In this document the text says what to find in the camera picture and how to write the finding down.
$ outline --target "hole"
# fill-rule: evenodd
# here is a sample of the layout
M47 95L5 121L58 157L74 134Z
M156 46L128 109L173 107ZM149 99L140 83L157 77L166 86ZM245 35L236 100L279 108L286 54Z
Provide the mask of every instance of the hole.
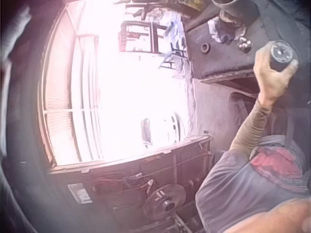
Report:
M170 204L168 204L168 205L165 207L165 211L170 211L170 210L172 210L174 207L175 207L175 204L174 204L174 203L170 203Z

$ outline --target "gray shirt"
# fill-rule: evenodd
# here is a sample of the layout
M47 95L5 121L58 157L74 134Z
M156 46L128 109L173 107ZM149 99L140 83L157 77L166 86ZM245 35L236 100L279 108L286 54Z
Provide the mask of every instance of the gray shirt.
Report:
M256 173L241 151L225 152L196 194L207 233L221 233L236 223L301 195L282 189Z

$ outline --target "sticker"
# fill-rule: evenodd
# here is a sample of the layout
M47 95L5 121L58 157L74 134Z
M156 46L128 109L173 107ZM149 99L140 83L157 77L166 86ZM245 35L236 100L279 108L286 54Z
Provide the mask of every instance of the sticker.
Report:
M82 183L68 184L68 188L79 204L93 203Z

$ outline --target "cloth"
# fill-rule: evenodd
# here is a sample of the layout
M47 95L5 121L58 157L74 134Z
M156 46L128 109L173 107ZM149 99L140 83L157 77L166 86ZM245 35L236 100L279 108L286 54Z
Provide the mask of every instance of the cloth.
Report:
M234 32L229 32L220 23L219 16L210 19L208 22L209 33L211 37L218 43L237 40L240 36L244 36L246 27L239 27Z
M254 156L251 162L240 150L225 152L196 194L197 209L206 232L221 233L250 216L272 210L284 201L309 197L310 193L307 189L304 191L299 189L301 188L300 184L295 182L278 183L279 177L276 181L267 179L259 170L262 168L263 171L269 171L270 174L277 174L280 172L278 162L284 162L290 153L294 163L291 163L291 166L285 166L286 168L283 168L281 173L284 178L301 175L301 164L299 163L303 159L299 158L300 154L290 152L295 147L294 142L292 142L290 150L278 147L279 151L276 151L281 155L272 156L273 162L263 159L260 155L260 153L265 155L265 158L271 156L265 150L260 149L264 147L254 149L253 155L259 152L257 154L259 157L257 159Z
M258 145L271 111L272 107L265 108L256 100L252 111L233 139L230 150L237 149L243 151L249 158L254 147Z

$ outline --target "workbench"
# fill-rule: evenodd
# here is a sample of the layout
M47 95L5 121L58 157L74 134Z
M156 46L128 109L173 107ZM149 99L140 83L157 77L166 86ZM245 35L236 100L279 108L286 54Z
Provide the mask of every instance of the workbench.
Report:
M310 85L310 36L307 27L298 25L293 16L285 15L267 0L255 0L260 16L246 28L245 38L251 40L253 46L248 53L238 48L238 40L221 44L209 33L207 20L204 24L185 33L187 51L191 63L193 78L203 83L221 85L249 97L256 97L259 87L253 72L255 54L269 40L283 39L298 54L300 70L293 78L294 89L301 94L301 88ZM208 6L206 18L214 18L219 8ZM210 44L207 54L201 52L203 43Z

